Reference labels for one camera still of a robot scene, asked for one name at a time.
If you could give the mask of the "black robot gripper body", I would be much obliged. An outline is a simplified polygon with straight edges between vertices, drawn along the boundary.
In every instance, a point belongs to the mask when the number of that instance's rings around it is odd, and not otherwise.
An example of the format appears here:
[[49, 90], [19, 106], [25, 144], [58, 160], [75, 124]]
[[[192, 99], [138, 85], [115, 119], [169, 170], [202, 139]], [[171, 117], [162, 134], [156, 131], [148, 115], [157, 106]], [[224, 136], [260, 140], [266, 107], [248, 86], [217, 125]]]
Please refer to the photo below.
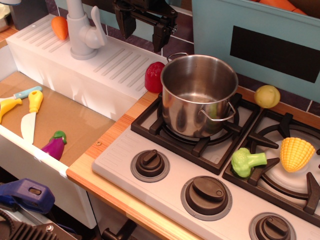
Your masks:
[[114, 0], [113, 8], [118, 22], [119, 10], [132, 10], [135, 20], [152, 26], [158, 23], [170, 28], [176, 26], [178, 13], [164, 0]]

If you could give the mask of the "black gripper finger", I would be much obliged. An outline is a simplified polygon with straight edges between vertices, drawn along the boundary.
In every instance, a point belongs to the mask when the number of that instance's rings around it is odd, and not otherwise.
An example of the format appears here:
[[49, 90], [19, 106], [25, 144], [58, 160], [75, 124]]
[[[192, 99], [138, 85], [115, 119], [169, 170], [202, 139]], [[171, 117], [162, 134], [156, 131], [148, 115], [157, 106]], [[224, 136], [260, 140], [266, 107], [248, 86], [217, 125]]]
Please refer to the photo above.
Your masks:
[[134, 33], [137, 27], [136, 19], [132, 16], [134, 11], [135, 9], [119, 10], [118, 13], [117, 21], [119, 30], [125, 39], [128, 39]]
[[163, 23], [158, 23], [153, 28], [152, 44], [155, 53], [160, 52], [169, 43], [171, 33], [171, 29]]

